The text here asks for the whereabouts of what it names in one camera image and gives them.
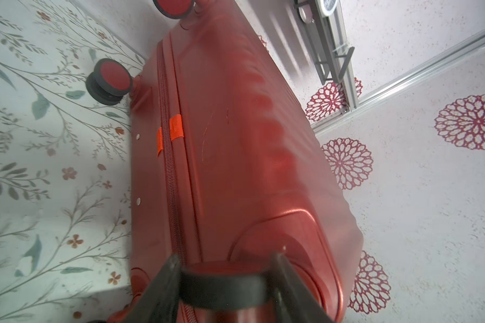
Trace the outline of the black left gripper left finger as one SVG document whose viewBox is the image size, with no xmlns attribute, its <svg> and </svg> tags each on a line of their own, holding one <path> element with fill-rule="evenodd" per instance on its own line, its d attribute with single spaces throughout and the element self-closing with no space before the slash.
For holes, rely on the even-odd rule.
<svg viewBox="0 0 485 323">
<path fill-rule="evenodd" d="M 123 322 L 175 323 L 179 309 L 180 283 L 181 262 L 177 255 L 172 255 L 166 260 Z"/>
</svg>

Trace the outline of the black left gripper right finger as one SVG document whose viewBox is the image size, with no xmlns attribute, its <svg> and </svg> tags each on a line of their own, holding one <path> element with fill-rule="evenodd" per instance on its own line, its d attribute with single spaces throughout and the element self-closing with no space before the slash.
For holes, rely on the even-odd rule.
<svg viewBox="0 0 485 323">
<path fill-rule="evenodd" d="M 276 322 L 334 323 L 284 254 L 272 254 L 269 284 Z"/>
</svg>

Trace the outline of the red ribbed hard-shell suitcase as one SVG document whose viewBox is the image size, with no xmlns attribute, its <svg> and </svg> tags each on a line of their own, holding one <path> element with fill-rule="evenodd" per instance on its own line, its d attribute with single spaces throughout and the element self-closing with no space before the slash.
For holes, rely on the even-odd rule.
<svg viewBox="0 0 485 323">
<path fill-rule="evenodd" d="M 291 88 L 234 1 L 156 1 L 177 25 L 142 72 L 101 59 L 86 81 L 129 96 L 133 298 L 172 256 L 176 322 L 276 322 L 271 256 L 284 254 L 341 322 L 363 235 Z"/>
</svg>

